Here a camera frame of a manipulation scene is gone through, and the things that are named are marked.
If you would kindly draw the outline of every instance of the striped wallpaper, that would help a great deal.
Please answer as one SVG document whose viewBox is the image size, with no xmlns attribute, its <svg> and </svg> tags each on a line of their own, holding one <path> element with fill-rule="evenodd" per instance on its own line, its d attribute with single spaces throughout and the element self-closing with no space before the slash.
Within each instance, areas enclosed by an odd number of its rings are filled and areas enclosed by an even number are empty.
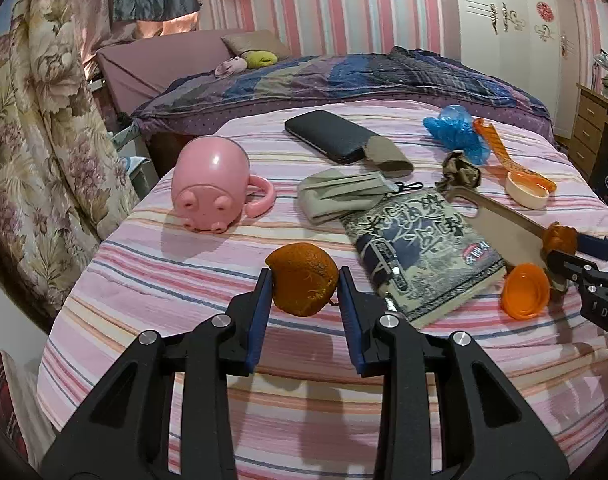
<svg viewBox="0 0 608 480">
<path fill-rule="evenodd" d="M 203 0 L 200 28 L 267 28 L 295 56 L 389 52 L 460 58 L 456 0 Z"/>
<path fill-rule="evenodd" d="M 592 59 L 600 49 L 608 53 L 608 4 L 604 0 L 575 0 L 580 25 L 581 76 L 580 82 L 590 86 Z"/>
</svg>

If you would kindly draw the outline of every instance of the white wall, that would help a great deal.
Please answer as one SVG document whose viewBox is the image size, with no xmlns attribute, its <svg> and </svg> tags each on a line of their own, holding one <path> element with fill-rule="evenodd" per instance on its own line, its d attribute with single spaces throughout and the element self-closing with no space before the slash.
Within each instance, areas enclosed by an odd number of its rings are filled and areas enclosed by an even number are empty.
<svg viewBox="0 0 608 480">
<path fill-rule="evenodd" d="M 0 287 L 0 349 L 19 366 L 37 371 L 46 334 L 42 332 Z"/>
</svg>

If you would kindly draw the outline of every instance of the wooden desk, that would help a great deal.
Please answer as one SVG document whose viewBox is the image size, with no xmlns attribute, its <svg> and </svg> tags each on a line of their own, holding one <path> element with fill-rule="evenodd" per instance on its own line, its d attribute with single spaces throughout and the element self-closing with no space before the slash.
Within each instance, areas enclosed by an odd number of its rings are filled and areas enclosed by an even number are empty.
<svg viewBox="0 0 608 480">
<path fill-rule="evenodd" d="M 579 85 L 580 105 L 568 158 L 588 183 L 608 164 L 608 99 Z"/>
</svg>

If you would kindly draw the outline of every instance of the white wardrobe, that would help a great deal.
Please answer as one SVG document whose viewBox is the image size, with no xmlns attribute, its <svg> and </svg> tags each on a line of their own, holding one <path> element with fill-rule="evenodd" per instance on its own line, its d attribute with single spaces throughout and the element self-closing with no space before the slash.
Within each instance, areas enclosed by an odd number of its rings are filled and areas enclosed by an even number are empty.
<svg viewBox="0 0 608 480">
<path fill-rule="evenodd" d="M 462 62 L 548 107 L 555 135 L 571 137 L 580 80 L 573 0 L 458 0 Z"/>
</svg>

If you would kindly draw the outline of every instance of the pink striped bed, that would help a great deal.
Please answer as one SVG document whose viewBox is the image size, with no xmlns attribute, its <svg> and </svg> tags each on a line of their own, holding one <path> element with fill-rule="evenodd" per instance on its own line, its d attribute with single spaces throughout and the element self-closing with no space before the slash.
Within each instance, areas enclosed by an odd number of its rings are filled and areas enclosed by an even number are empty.
<svg viewBox="0 0 608 480">
<path fill-rule="evenodd" d="M 446 153 L 421 124 L 439 110 L 406 101 L 362 101 L 322 108 L 394 140 L 415 164 L 412 181 L 441 177 Z M 171 173 L 106 240 L 55 321 L 38 381 L 38 397 L 62 428 L 98 378 L 133 338 L 154 328 L 162 335 L 192 330 L 222 312 L 230 298 L 255 285 L 275 248 L 309 240 L 338 266 L 351 268 L 357 288 L 370 290 L 339 222 L 313 227 L 295 203 L 304 177 L 331 163 L 284 132 L 288 118 L 307 108 L 236 119 L 220 129 L 249 153 L 254 173 L 277 187 L 274 208 L 243 219 L 223 235 L 195 234 L 171 213 Z M 608 235 L 608 209 L 567 158 L 541 136 L 497 124 L 510 154 L 552 178 L 558 190 L 546 210 L 520 208 L 500 179 L 484 168 L 481 191 L 541 225 L 553 221 L 581 232 Z M 497 165 L 491 156 L 489 163 Z M 342 168 L 363 171 L 359 164 Z M 608 263 L 599 262 L 602 270 Z M 580 317 L 572 288 L 563 303 L 531 322 L 507 317 L 500 285 L 425 329 L 446 336 L 471 333 L 520 389 L 576 468 L 608 429 L 608 334 Z M 169 467 L 179 467 L 182 378 L 175 388 Z M 231 430 L 240 478 L 369 478 L 372 473 L 381 386 L 357 377 L 349 360 L 337 307 L 299 319 L 273 308 L 258 372 L 229 379 Z M 438 417 L 431 389 L 433 466 L 439 469 Z"/>
</svg>

